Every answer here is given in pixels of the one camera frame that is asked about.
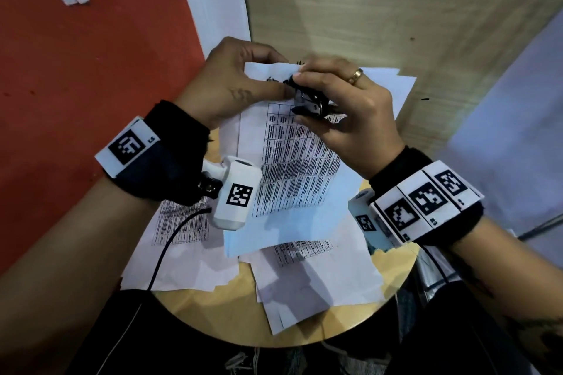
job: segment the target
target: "cable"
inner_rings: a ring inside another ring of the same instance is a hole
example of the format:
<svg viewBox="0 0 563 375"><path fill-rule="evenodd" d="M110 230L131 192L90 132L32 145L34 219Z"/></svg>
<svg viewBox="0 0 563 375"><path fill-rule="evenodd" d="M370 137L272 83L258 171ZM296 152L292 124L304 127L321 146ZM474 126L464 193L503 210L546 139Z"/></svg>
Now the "cable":
<svg viewBox="0 0 563 375"><path fill-rule="evenodd" d="M196 215L201 215L201 214L208 214L211 212L211 208L203 208L200 209L197 212L194 212L193 214L189 215L184 221L179 223L179 226L176 227L176 229L174 230L174 232L172 233L172 235L168 238L168 240L166 241L165 244L165 248L162 250L162 252L160 253L160 257L158 258L158 262L157 262L157 266L154 268L154 272L152 274L152 278L149 282L149 287L146 289L147 292L150 292L150 290L152 289L152 286L154 285L154 280L157 278L157 274L158 274L158 269L160 268L160 264L162 263L162 259L165 257L165 253L168 250L168 247L170 246L170 244L172 243L172 241L174 240L174 237L176 237L176 235L178 234L178 232L182 229L182 227L184 225L186 225L186 223L188 221L190 221L193 217L195 217ZM113 351L117 348L117 345L119 345L119 343L121 342L121 340L123 339L123 337L125 336L125 334L127 333L127 331L129 330L129 328L131 327L131 325L133 324L133 321L135 320L135 318L137 317L137 314L139 312L139 310L141 309L141 306L143 305L143 302L141 301L141 303L139 304L139 307L137 307L137 311L135 311L135 314L133 314L133 317L131 319L131 321L129 322L129 324L127 325L127 328L125 328L125 330L123 331L123 334L121 334L121 336L119 337L119 339L117 340L117 343L111 348L110 352L108 353L108 355L106 356L106 358L104 359L102 365L100 366L100 369L98 369L98 371L96 372L96 375L99 375L102 372L102 369L104 368L106 362L108 361L109 357L111 356L111 354L113 353Z"/></svg>
<svg viewBox="0 0 563 375"><path fill-rule="evenodd" d="M176 235L178 234L178 232L182 229L182 227L184 225L186 225L186 223L191 220L194 216L196 215L200 215L200 214L208 214L211 212L211 208L203 208L200 209L197 212L194 212L193 214L191 214L190 216L188 216L184 221L179 223L179 226L176 227L176 229L174 230L174 233L172 233L172 235L168 238L168 240L166 241L165 244L165 248L162 250L162 252L160 253L160 257L158 258L158 262L157 262L157 266L154 269L154 272L152 274L152 279L149 282L149 287L146 288L147 291L150 291L152 289L152 286L154 285L154 280L157 278L157 274L158 274L158 269L160 268L160 264L162 263L162 259L165 257L165 253L168 250L168 247L170 246L170 244L172 243L172 241L174 240L174 237L176 237Z"/></svg>
<svg viewBox="0 0 563 375"><path fill-rule="evenodd" d="M442 267L440 266L440 264L438 264L438 262L436 261L436 258L433 257L433 255L426 249L426 247L424 245L420 245L420 247L422 248L423 251L426 252L426 255L428 255L430 257L430 259L432 260L432 262L434 263L434 265L436 266L436 268L440 272L442 278L444 279L444 282L446 282L446 284L449 284L450 281L447 279L446 274L444 273L444 270L442 270ZM494 364L493 359L491 359L491 356L490 356L489 352L487 351L487 349L485 348L485 345L481 341L479 334L477 334L477 331L475 330L475 328L473 328L473 325L469 321L467 321L467 324L469 325L469 328L471 328L471 330L473 331L475 338L477 338L477 341L479 342L479 345L481 346L483 352L485 353L485 356L487 356L487 359L489 360L489 364L490 364L491 368L493 369L493 372L496 375L498 375L498 371L496 370L496 365Z"/></svg>

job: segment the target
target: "hand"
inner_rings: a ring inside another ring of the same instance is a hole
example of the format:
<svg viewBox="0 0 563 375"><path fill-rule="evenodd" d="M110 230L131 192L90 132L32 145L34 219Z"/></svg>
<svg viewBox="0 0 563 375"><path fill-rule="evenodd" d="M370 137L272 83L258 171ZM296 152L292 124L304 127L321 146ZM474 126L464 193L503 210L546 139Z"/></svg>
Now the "hand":
<svg viewBox="0 0 563 375"><path fill-rule="evenodd" d="M342 161L369 180L405 148L398 134L391 93L362 74L348 79L357 66L346 59L312 57L293 76L299 85L322 91L347 117L339 123L296 116L295 122L313 131Z"/></svg>
<svg viewBox="0 0 563 375"><path fill-rule="evenodd" d="M278 82L252 80L244 63L286 63L269 45L225 37L211 51L200 73L174 103L210 130L258 101L293 98L295 91Z"/></svg>

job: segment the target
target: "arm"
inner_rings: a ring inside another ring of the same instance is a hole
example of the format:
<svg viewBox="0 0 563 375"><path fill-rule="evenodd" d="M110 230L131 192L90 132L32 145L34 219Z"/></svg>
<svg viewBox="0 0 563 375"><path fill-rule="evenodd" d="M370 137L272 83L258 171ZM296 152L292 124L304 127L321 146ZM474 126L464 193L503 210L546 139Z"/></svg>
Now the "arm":
<svg viewBox="0 0 563 375"><path fill-rule="evenodd" d="M310 117L296 121L369 180L405 144L393 118L391 94L365 75L350 85L347 80L356 70L341 58L307 60L295 82L322 91L347 117L336 125ZM471 291L538 369L563 371L563 272L486 217L450 251Z"/></svg>
<svg viewBox="0 0 563 375"><path fill-rule="evenodd" d="M257 101L293 96L282 83L249 79L245 62L286 59L268 45L225 38L176 105L215 129ZM1 372L36 373L68 365L158 204L133 197L104 178L2 275Z"/></svg>

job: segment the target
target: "round table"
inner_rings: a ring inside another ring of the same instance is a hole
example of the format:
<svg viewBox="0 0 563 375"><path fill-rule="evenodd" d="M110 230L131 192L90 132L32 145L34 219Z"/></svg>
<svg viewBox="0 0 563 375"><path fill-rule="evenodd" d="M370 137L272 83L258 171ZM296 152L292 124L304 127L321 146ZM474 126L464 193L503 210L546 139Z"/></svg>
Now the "round table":
<svg viewBox="0 0 563 375"><path fill-rule="evenodd" d="M211 133L206 158L219 160L218 132ZM383 275L385 300L401 287L419 251L411 243L388 252L376 251L373 264ZM213 292L183 289L155 292L160 302L181 321L219 340L251 347L293 347L326 340L359 325L385 302L343 305L316 314L273 336L262 304L256 302L256 285L250 265L239 263L240 273Z"/></svg>

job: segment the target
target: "black wristband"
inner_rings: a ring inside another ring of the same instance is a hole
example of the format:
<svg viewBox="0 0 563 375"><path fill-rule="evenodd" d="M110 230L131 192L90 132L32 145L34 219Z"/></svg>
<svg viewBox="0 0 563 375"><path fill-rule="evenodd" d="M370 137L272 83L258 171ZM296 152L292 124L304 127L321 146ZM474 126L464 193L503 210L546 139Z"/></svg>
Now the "black wristband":
<svg viewBox="0 0 563 375"><path fill-rule="evenodd" d="M137 197L195 204L202 196L198 185L209 129L164 100L154 106L144 122L160 140L110 180Z"/></svg>
<svg viewBox="0 0 563 375"><path fill-rule="evenodd" d="M370 179L369 184L375 192L371 201L378 199L398 183L431 163L432 159L422 151L405 146L397 158ZM414 242L447 248L473 230L482 216L483 205L477 202Z"/></svg>

